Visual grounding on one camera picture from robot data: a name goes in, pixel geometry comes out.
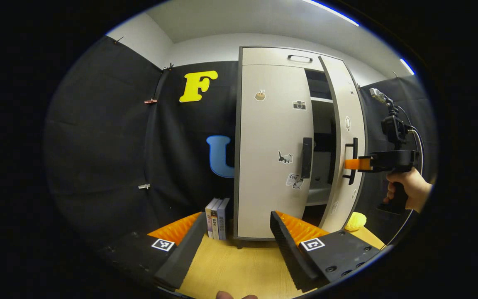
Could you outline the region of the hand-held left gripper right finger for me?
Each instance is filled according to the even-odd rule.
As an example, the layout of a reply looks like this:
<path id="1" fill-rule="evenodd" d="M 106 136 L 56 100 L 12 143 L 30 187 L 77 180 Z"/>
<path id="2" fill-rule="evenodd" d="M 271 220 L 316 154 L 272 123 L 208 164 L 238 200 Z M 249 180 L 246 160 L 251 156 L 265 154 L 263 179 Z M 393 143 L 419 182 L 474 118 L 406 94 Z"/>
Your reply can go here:
<path id="1" fill-rule="evenodd" d="M 280 211 L 271 212 L 270 228 L 296 289 L 303 293 L 349 276 L 380 252 L 350 232 L 329 233 Z"/>

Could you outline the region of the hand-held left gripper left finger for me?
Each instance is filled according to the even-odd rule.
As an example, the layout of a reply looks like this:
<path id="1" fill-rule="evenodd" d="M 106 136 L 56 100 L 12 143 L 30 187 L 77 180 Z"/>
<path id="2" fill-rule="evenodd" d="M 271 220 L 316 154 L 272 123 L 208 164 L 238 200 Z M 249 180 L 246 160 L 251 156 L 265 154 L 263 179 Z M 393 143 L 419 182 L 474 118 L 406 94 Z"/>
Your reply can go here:
<path id="1" fill-rule="evenodd" d="M 139 284 L 176 291 L 205 235 L 206 215 L 197 212 L 152 232 L 127 233 L 98 254 Z"/>

